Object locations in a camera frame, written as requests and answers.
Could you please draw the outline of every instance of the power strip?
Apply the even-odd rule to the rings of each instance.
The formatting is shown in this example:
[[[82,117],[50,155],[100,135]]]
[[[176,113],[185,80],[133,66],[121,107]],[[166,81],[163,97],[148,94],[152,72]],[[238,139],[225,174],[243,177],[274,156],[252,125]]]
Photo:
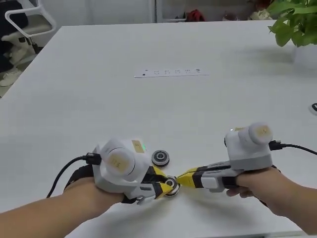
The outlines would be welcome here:
[[[177,76],[201,76],[209,75],[210,73],[200,69],[162,69],[162,70],[149,70],[145,69],[137,73],[135,78],[155,78],[155,77],[177,77]]]

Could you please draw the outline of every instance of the ball bearing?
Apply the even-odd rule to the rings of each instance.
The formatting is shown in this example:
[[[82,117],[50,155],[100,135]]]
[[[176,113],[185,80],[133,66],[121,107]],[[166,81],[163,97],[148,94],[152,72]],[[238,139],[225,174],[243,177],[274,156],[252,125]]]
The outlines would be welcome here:
[[[164,150],[157,150],[152,154],[152,163],[164,167],[169,163],[169,155]]]
[[[174,176],[167,176],[167,177],[168,177],[168,179],[166,180],[165,183],[167,185],[173,187],[173,190],[171,192],[165,194],[165,196],[166,197],[173,197],[173,196],[175,196],[178,193],[179,188],[180,188],[180,184],[177,183],[176,177],[174,177]]]

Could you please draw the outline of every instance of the black wrist strap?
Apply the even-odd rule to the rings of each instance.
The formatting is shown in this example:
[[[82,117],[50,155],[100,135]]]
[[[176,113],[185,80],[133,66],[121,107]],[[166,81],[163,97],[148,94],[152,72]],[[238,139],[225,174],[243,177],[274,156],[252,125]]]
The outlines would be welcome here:
[[[92,165],[86,165],[86,166],[82,166],[79,169],[77,169],[72,176],[70,177],[69,181],[67,182],[64,190],[70,186],[73,182],[79,180],[79,179],[83,179],[83,178],[91,178],[94,177],[94,171],[93,171],[93,166]],[[125,195],[122,202],[121,203],[126,203],[126,204],[132,204],[135,203],[137,199],[133,198],[133,199],[129,199],[127,198],[127,196]]]

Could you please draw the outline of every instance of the hand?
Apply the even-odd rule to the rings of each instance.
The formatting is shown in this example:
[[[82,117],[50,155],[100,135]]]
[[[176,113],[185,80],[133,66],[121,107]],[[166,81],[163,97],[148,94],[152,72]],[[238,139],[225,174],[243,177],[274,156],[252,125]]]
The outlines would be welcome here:
[[[62,196],[68,196],[70,202],[79,202],[88,219],[100,216],[113,204],[123,200],[121,193],[108,193],[95,186],[94,178],[81,178],[69,185]]]
[[[285,216],[291,199],[300,187],[274,168],[243,173],[237,177],[237,184],[240,187],[228,190],[228,196],[237,194],[242,198],[254,196],[265,202],[278,216]]]

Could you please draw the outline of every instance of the chair leg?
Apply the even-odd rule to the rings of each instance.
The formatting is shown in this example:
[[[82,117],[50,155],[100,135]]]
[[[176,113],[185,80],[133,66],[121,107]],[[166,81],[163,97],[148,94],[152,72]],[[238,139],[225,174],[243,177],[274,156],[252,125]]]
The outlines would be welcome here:
[[[32,41],[31,38],[29,40],[31,42],[31,45],[33,47],[33,50],[34,50],[35,54],[38,55],[41,52],[41,50],[43,49],[43,47],[39,47],[38,44],[36,44],[34,41]]]

